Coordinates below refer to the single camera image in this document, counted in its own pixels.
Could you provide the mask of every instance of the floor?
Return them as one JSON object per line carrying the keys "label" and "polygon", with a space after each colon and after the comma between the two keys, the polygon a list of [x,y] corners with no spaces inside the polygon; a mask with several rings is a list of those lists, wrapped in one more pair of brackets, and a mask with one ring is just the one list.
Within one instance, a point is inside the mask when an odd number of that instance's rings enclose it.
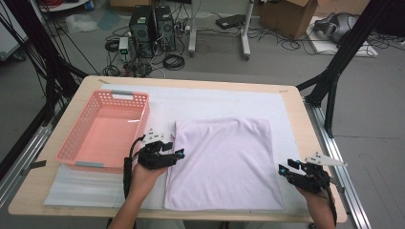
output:
{"label": "floor", "polygon": [[[91,12],[74,9],[57,13],[56,17],[62,20],[73,13],[88,13],[104,28],[71,35],[99,72],[106,66],[104,38],[113,30],[126,26],[128,14],[105,9]],[[117,17],[117,13],[126,16]],[[201,23],[214,28],[211,22],[214,19],[204,18]],[[66,36],[61,37],[74,65],[84,72],[94,73]],[[182,70],[164,70],[164,75],[154,71],[150,77],[298,85],[322,72],[333,58],[331,55],[309,55],[303,48],[286,50],[283,48],[286,44],[278,43],[272,35],[249,41],[252,55],[245,61],[239,37],[201,33],[194,57],[187,52],[182,55],[185,59]],[[301,45],[311,52],[309,43]],[[342,157],[349,163],[352,182],[372,228],[403,228],[405,183],[401,181],[401,175],[405,172],[405,156],[402,155],[405,149],[405,52],[392,47],[375,49],[378,57],[355,57],[343,72],[336,97],[333,133]],[[0,159],[3,159],[42,108],[45,99],[29,60],[0,62],[0,73]],[[0,209],[0,228],[104,228],[107,222],[107,219],[95,218],[11,216],[7,211],[9,203]],[[187,228],[218,227],[217,222],[192,221],[186,225]],[[306,224],[286,224],[286,228],[306,227]],[[354,227],[349,219],[337,228]]]}

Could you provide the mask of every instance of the robotic hand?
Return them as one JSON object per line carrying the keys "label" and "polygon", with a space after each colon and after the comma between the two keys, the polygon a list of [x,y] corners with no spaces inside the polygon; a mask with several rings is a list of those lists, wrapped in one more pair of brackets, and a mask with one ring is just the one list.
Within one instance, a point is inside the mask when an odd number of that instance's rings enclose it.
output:
{"label": "robotic hand", "polygon": [[305,175],[293,173],[281,164],[279,164],[279,175],[285,177],[288,183],[314,194],[325,191],[330,202],[334,224],[336,224],[336,209],[330,190],[331,178],[328,172],[323,169],[323,165],[347,166],[347,163],[316,153],[313,156],[307,157],[306,163],[299,160],[288,159],[288,166],[296,170],[303,170],[306,173]]}
{"label": "robotic hand", "polygon": [[[145,168],[154,170],[175,165],[178,160],[184,158],[184,149],[180,149],[174,152],[174,154],[161,155],[160,151],[168,151],[173,148],[172,142],[163,143],[161,139],[163,139],[161,135],[156,135],[151,130],[148,136],[143,135],[132,144],[129,156],[124,158],[123,184],[125,198],[127,198],[131,186],[132,162],[135,159],[138,159],[138,163]],[[140,141],[144,141],[145,146],[133,154],[135,145]]]}

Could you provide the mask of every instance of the desktop computer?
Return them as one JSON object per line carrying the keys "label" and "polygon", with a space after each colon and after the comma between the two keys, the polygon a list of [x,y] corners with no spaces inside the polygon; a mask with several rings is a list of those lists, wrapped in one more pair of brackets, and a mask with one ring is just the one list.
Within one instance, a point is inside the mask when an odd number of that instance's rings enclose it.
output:
{"label": "desktop computer", "polygon": [[162,52],[176,49],[174,20],[170,7],[161,6],[155,8],[158,40]]}
{"label": "desktop computer", "polygon": [[154,43],[157,40],[153,8],[135,6],[129,22],[129,30],[135,46],[136,56],[151,58],[155,55]]}

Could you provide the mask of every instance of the folded cloth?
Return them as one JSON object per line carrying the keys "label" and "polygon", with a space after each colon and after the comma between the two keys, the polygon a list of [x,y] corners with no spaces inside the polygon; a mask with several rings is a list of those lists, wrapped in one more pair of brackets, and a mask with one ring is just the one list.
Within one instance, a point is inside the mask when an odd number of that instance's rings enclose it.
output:
{"label": "folded cloth", "polygon": [[176,121],[175,150],[164,207],[194,210],[283,210],[268,120]]}

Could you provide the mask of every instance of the desk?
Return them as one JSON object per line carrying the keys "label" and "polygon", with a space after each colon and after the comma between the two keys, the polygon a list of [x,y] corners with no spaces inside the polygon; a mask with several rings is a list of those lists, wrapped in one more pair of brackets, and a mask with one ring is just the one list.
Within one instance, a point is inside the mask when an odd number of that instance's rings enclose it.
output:
{"label": "desk", "polygon": [[[200,9],[201,2],[200,0],[199,4],[195,3],[195,0],[191,0],[191,26],[190,26],[190,37],[188,40],[188,52],[190,53],[190,56],[194,56],[194,51],[196,50],[196,39],[197,39],[197,26],[196,26],[196,16],[197,12]],[[244,57],[245,60],[248,60],[250,58],[250,47],[249,47],[249,42],[248,42],[248,37],[247,37],[247,32],[249,30],[249,24],[250,24],[250,17],[253,12],[253,5],[254,1],[249,0],[247,3],[247,10],[246,10],[246,15],[245,15],[245,23],[241,26],[241,38],[242,38],[242,48],[244,50]]]}
{"label": "desk", "polygon": [[[93,90],[99,89],[103,84],[139,85],[171,88],[196,88],[213,90],[231,90],[242,92],[261,92],[280,94],[285,102],[288,118],[296,139],[301,159],[322,152],[316,134],[311,126],[309,116],[304,107],[301,95],[292,86],[259,85],[207,81],[186,81],[147,78],[120,78],[108,76],[88,76],[84,79],[71,104],[55,127],[46,146],[37,161],[47,160],[45,167],[32,169],[14,197],[9,211],[17,215],[35,216],[81,216],[81,217],[113,217],[117,209],[96,207],[53,207],[45,206],[43,202],[53,184],[59,164],[53,160],[63,140],[68,135]],[[332,186],[336,201],[338,222],[347,219],[342,200]],[[176,212],[169,210],[141,210],[140,218],[152,219],[206,219],[206,220],[265,220],[265,221],[311,221],[308,214],[283,215],[269,213],[229,212],[229,211],[199,211]]]}

